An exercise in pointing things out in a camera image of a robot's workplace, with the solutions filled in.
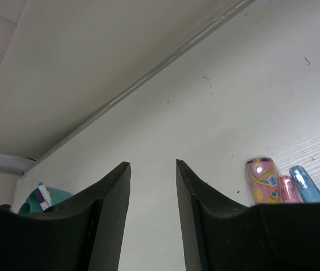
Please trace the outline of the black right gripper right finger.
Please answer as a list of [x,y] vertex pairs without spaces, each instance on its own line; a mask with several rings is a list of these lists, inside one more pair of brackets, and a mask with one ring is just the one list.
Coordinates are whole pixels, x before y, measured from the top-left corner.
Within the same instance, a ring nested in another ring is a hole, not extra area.
[[246,207],[176,162],[187,270],[320,270],[320,203]]

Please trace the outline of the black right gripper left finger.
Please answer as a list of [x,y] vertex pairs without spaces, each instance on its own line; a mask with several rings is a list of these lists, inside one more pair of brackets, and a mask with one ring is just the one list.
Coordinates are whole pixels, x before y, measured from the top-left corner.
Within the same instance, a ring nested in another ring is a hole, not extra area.
[[117,270],[129,206],[131,166],[41,213],[0,205],[0,270]]

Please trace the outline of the blue capped white marker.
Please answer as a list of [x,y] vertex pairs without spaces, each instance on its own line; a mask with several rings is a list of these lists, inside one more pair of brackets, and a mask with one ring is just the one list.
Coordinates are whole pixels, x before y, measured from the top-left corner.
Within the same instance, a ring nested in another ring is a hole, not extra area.
[[38,189],[41,191],[43,197],[46,199],[47,203],[49,204],[49,207],[51,207],[52,206],[51,195],[43,182],[38,183]]

